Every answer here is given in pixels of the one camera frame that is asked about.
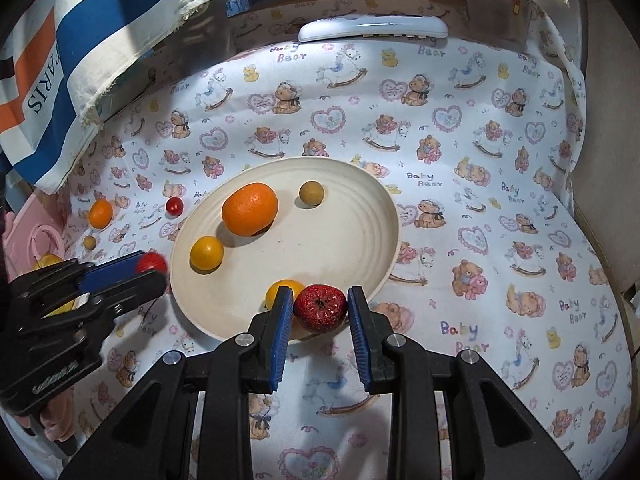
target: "lemon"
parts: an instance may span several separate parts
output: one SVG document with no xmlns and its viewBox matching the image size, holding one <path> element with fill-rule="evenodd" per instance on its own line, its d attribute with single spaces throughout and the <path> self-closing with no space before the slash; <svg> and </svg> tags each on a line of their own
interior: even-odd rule
<svg viewBox="0 0 640 480">
<path fill-rule="evenodd" d="M 324 199 L 324 188 L 319 182 L 310 180 L 300 187 L 299 195 L 302 202 L 308 206 L 315 207 Z"/>
<path fill-rule="evenodd" d="M 225 248 L 215 236 L 198 238 L 191 247 L 191 264 L 198 270 L 213 270 L 222 263 Z"/>
<path fill-rule="evenodd" d="M 33 264 L 33 267 L 31 267 L 31 270 L 38 270 L 43 267 L 49 267 L 50 265 L 55 265 L 62 261 L 63 259 L 60 258 L 60 256 L 47 253 L 43 257 L 41 257 L 41 259 L 39 259 L 35 264 Z M 58 307 L 53 312 L 50 312 L 45 317 L 55 316 L 56 314 L 62 314 L 63 312 L 69 312 L 73 308 L 73 306 L 74 306 L 74 300 L 69 301 L 65 303 L 63 306 Z"/>
<path fill-rule="evenodd" d="M 264 297 L 264 304 L 267 307 L 267 310 L 271 310 L 273 308 L 273 302 L 276 301 L 276 294 L 278 293 L 278 288 L 281 285 L 288 286 L 293 291 L 294 301 L 296 301 L 298 294 L 300 294 L 300 292 L 305 288 L 302 283 L 297 282 L 296 280 L 280 280 L 279 282 L 275 282 L 269 287 L 269 290 L 267 290 L 267 294 Z"/>
</svg>

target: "white plate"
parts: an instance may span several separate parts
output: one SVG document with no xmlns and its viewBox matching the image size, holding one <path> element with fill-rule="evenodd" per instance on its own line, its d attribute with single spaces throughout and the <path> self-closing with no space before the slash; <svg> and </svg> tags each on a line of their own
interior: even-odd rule
<svg viewBox="0 0 640 480">
<path fill-rule="evenodd" d="M 317 180 L 324 200 L 306 208 L 300 186 Z M 261 235 L 238 237 L 220 211 L 233 192 L 263 182 L 278 197 L 278 215 Z M 278 280 L 324 283 L 344 293 L 362 286 L 367 300 L 389 277 L 400 247 L 400 219 L 388 190 L 359 167 L 332 158 L 297 156 L 249 168 L 220 185 L 191 212 L 171 254 L 170 279 L 184 315 L 200 330 L 225 340 L 245 332 L 264 309 L 264 295 Z M 217 236 L 222 264 L 209 274 L 190 266 L 192 245 Z M 310 334 L 299 326 L 292 338 Z"/>
</svg>

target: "red cherry tomato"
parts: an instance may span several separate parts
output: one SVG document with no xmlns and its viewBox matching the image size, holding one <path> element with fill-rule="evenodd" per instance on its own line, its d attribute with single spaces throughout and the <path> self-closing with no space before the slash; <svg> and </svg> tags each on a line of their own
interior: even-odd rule
<svg viewBox="0 0 640 480">
<path fill-rule="evenodd" d="M 168 267 L 166 265 L 166 260 L 162 257 L 162 254 L 149 252 L 140 256 L 138 264 L 136 265 L 136 271 L 145 272 L 149 269 L 160 270 L 165 274 L 167 273 Z"/>
<path fill-rule="evenodd" d="M 166 211 L 173 216 L 180 216 L 184 211 L 184 203 L 180 197 L 172 196 L 166 201 Z"/>
</svg>

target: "pink plastic object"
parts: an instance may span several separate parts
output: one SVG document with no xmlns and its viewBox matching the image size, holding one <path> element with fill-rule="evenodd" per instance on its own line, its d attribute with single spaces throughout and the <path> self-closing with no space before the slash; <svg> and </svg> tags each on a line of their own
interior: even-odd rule
<svg viewBox="0 0 640 480">
<path fill-rule="evenodd" d="M 29 272 L 46 253 L 65 257 L 64 227 L 55 196 L 36 190 L 20 212 L 7 213 L 4 222 L 2 242 L 9 281 Z"/>
</svg>

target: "orange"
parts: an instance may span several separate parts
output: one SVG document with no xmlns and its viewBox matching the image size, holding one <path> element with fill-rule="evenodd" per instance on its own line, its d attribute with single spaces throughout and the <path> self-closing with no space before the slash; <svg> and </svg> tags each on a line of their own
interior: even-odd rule
<svg viewBox="0 0 640 480">
<path fill-rule="evenodd" d="M 253 236 L 268 227 L 278 213 L 278 197 L 266 184 L 241 187 L 222 205 L 222 221 L 238 236 Z"/>
<path fill-rule="evenodd" d="M 191 263 L 198 270 L 213 270 L 222 263 L 225 248 L 215 236 L 203 236 L 191 247 Z"/>
<path fill-rule="evenodd" d="M 96 229 L 104 229 L 113 218 L 113 207 L 108 200 L 100 198 L 89 209 L 89 224 Z"/>
<path fill-rule="evenodd" d="M 296 301 L 298 294 L 302 292 L 305 286 L 297 282 L 296 280 L 280 280 L 279 282 L 275 282 L 273 285 L 269 287 L 267 290 L 267 294 L 264 297 L 264 304 L 267 307 L 267 310 L 271 310 L 273 308 L 273 302 L 276 301 L 276 294 L 278 293 L 278 288 L 280 286 L 288 286 L 293 291 L 293 301 Z"/>
</svg>

